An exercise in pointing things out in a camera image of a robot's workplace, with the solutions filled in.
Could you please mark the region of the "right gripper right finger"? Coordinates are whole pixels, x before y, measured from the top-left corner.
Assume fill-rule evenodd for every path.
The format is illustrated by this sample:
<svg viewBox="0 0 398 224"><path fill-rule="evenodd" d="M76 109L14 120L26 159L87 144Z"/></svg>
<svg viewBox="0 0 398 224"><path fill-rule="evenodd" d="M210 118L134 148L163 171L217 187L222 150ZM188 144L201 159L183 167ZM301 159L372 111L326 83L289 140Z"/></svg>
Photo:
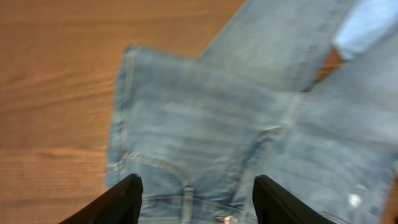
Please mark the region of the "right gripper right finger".
<svg viewBox="0 0 398 224"><path fill-rule="evenodd" d="M266 175L255 177L252 201L258 224L333 224Z"/></svg>

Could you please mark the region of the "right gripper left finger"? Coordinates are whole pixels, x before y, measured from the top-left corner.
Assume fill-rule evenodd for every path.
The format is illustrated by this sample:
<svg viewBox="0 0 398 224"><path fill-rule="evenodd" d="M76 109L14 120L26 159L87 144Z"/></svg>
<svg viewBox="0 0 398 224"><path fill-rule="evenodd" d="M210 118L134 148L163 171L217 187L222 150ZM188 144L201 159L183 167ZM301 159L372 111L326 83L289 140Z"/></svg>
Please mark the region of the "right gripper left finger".
<svg viewBox="0 0 398 224"><path fill-rule="evenodd" d="M60 224L137 224L142 193L141 177L130 174Z"/></svg>

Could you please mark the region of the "light blue denim jeans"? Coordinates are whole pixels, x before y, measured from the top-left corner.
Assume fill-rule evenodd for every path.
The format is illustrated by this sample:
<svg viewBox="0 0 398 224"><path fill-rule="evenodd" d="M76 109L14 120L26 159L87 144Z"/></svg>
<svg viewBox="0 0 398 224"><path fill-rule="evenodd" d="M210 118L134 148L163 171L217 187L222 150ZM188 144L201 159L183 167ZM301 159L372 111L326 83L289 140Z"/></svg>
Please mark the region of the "light blue denim jeans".
<svg viewBox="0 0 398 224"><path fill-rule="evenodd" d="M248 1L197 59L123 53L106 185L141 223L256 223L264 174L333 223L379 223L397 160L397 29L315 82L352 1Z"/></svg>

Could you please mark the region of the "light blue shirt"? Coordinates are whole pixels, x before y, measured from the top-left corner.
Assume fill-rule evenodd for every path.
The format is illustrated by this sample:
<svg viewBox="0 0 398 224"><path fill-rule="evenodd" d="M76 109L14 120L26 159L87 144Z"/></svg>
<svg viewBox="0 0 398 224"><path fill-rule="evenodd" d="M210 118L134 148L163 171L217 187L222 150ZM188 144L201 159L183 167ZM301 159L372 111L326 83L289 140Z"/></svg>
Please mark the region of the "light blue shirt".
<svg viewBox="0 0 398 224"><path fill-rule="evenodd" d="M376 45L396 25L397 0L359 0L333 44L342 59L351 60Z"/></svg>

